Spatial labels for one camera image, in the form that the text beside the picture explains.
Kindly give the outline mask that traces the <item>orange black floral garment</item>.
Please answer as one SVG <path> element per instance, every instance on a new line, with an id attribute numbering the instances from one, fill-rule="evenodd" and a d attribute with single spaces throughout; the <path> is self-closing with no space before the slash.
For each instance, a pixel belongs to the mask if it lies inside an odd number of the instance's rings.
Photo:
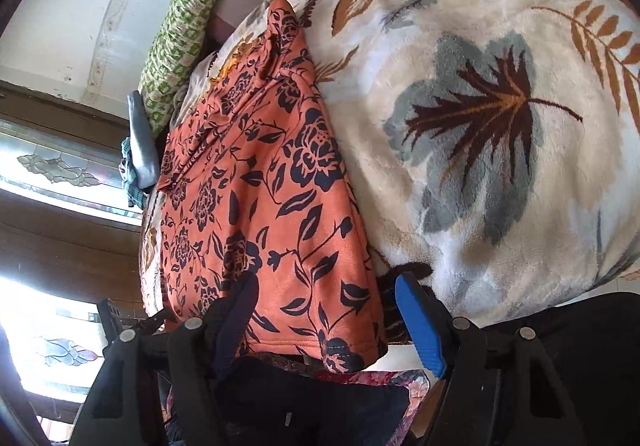
<path id="1" fill-rule="evenodd" d="M 168 135 L 166 303 L 178 321 L 200 317 L 252 274 L 243 352 L 363 370 L 386 344 L 355 193 L 292 6 L 274 0 L 266 22 Z"/>

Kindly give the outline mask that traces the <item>teal navy striped garment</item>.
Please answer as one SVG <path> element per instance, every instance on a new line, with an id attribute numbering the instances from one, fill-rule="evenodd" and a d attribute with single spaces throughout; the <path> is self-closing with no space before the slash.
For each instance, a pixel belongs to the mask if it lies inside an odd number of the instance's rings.
<path id="1" fill-rule="evenodd" d="M 122 178 L 122 189 L 127 194 L 128 207 L 136 207 L 143 210 L 146 203 L 146 194 L 138 185 L 138 175 L 132 162 L 129 137 L 126 137 L 126 139 L 122 141 L 122 144 L 120 144 L 120 154 L 122 155 L 122 159 L 120 159 L 118 170 Z"/>

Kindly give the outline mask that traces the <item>light blue folded cloth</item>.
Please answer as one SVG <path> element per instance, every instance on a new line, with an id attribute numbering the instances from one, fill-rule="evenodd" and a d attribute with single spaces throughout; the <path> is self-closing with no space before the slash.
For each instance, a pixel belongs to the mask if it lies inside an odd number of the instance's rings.
<path id="1" fill-rule="evenodd" d="M 129 142 L 132 166 L 141 189 L 153 187 L 160 177 L 160 159 L 142 95 L 134 90 L 127 95 Z"/>

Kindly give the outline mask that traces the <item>stained glass window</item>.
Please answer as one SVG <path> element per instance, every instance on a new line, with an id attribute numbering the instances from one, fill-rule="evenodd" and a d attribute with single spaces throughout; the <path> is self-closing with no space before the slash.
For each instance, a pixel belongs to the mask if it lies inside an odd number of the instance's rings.
<path id="1" fill-rule="evenodd" d="M 120 151 L 1 122 L 1 189 L 57 208 L 139 226 L 118 171 Z"/>

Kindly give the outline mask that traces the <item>cream leaf-pattern fleece blanket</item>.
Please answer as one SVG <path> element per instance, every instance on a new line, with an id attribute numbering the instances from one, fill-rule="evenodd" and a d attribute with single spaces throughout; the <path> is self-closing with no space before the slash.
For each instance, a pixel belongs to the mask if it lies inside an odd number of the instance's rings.
<path id="1" fill-rule="evenodd" d="M 266 28 L 196 67 L 174 130 Z M 390 274 L 480 325 L 639 272 L 639 17 L 628 0 L 286 0 L 354 190 L 387 336 Z M 158 185 L 142 299 L 164 307 Z"/>

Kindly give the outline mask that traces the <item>green white patterned pillow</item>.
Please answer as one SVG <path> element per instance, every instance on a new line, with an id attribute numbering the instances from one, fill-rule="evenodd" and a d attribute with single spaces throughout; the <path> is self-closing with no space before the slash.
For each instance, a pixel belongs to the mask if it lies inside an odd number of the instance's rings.
<path id="1" fill-rule="evenodd" d="M 153 135 L 159 135 L 168 125 L 174 112 L 174 96 L 201 54 L 209 14 L 216 2 L 170 0 L 138 84 Z"/>

